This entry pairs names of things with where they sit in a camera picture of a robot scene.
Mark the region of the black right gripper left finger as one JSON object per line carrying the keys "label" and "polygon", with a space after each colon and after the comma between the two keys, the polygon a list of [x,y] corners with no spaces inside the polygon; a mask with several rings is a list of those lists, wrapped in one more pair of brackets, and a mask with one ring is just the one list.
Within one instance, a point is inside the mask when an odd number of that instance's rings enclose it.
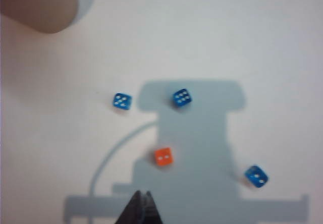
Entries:
{"label": "black right gripper left finger", "polygon": [[145,211],[142,204],[142,194],[140,191],[136,191],[115,224],[140,224],[143,223],[144,218]]}

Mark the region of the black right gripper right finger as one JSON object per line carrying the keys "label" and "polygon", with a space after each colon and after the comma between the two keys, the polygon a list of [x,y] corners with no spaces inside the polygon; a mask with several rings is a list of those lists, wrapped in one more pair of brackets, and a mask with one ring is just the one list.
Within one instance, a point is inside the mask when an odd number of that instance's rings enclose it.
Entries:
{"label": "black right gripper right finger", "polygon": [[158,212],[157,206],[150,191],[146,192],[145,199],[145,223],[147,224],[163,224]]}

